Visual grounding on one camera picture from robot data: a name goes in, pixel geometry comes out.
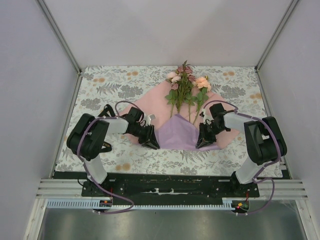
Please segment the black ribbon with gold text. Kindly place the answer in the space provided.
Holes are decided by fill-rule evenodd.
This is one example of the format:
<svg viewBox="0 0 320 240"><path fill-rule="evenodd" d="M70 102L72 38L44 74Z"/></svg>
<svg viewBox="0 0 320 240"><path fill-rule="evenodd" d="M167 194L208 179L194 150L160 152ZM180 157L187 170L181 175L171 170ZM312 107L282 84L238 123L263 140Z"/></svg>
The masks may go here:
<svg viewBox="0 0 320 240"><path fill-rule="evenodd" d="M95 140L96 146L98 146L99 153L107 153L112 150L110 143L105 141L105 137L108 134L108 130L112 129L110 127L110 120L116 119L116 114L111 105L106 104L103 111L98 115L99 119L96 122L94 130L97 132L97 139Z"/></svg>

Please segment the cream rose fake flower stem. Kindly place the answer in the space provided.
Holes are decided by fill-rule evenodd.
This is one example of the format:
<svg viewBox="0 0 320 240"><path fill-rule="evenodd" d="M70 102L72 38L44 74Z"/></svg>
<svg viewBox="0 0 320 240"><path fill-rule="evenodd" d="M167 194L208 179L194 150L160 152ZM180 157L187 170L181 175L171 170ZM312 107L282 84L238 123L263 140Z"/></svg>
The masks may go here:
<svg viewBox="0 0 320 240"><path fill-rule="evenodd" d="M207 93L211 90L212 86L209 83L208 76L197 78L193 85L198 89L198 93L194 97L194 103L196 104L196 115L193 120L194 125L202 109L202 105L209 99Z"/></svg>

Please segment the dark pink fake flower stem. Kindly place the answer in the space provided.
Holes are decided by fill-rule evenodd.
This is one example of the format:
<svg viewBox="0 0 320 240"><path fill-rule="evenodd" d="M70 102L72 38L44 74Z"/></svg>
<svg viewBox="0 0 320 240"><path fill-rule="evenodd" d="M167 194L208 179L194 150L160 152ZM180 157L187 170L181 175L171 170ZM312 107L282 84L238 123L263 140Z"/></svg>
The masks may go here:
<svg viewBox="0 0 320 240"><path fill-rule="evenodd" d="M176 81L178 84L176 108L177 112L180 113L182 105L184 103L189 104L191 101L195 76L193 75L193 69L190 64L188 64L187 60L179 66L175 72L179 77L179 80Z"/></svg>

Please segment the pink peony fake flower stem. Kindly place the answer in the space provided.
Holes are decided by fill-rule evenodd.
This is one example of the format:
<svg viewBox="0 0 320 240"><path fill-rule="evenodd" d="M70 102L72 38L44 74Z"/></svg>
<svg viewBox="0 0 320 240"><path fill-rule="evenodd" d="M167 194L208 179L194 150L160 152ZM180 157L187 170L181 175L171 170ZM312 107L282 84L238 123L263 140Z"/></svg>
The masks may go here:
<svg viewBox="0 0 320 240"><path fill-rule="evenodd" d="M170 90L168 95L165 96L165 99L168 101L167 104L171 105L170 108L170 117L173 116L173 111L178 103L178 88L181 80L181 76L176 72L169 72L166 76L166 81L170 83Z"/></svg>

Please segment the pale pink fake flower stem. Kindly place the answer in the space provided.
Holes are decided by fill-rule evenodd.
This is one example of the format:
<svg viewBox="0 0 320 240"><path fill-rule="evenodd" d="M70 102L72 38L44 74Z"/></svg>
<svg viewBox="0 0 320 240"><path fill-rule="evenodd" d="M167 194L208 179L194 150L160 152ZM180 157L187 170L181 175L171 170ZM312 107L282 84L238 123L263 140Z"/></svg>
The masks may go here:
<svg viewBox="0 0 320 240"><path fill-rule="evenodd" d="M193 88L196 86L196 77L192 74L189 74L187 77L186 83L186 93L185 93L185 102L188 105L188 121L191 122L191 106L194 103L193 101Z"/></svg>

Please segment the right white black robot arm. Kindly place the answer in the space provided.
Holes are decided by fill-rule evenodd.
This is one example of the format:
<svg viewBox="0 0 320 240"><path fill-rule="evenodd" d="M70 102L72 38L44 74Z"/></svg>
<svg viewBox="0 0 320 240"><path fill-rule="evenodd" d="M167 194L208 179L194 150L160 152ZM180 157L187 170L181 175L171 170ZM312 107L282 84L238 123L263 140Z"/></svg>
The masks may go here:
<svg viewBox="0 0 320 240"><path fill-rule="evenodd" d="M218 134L237 130L245 135L248 157L230 177L229 191L235 197L247 191L247 184L257 184L257 177L268 166L280 161L287 154L287 145L277 120L273 116L258 118L240 113L238 108L226 110L224 101L211 101L209 114L203 108L200 116L196 149L215 144Z"/></svg>

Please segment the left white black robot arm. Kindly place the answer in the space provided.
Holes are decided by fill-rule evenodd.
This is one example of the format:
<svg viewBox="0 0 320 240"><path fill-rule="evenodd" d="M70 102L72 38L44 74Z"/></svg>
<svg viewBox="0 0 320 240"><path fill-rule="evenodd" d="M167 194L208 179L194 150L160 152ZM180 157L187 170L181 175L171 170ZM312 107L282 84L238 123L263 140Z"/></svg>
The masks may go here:
<svg viewBox="0 0 320 240"><path fill-rule="evenodd" d="M90 181L94 182L93 191L103 197L110 192L110 184L105 181L108 173L103 167L101 153L112 150L105 141L107 135L131 135L138 139L143 147L158 150L160 145L156 138L155 126L151 124L153 115L146 115L137 107L131 107L128 113L116 116L110 105L107 105L105 115L94 117L83 114L70 135L66 145L77 155L83 164Z"/></svg>

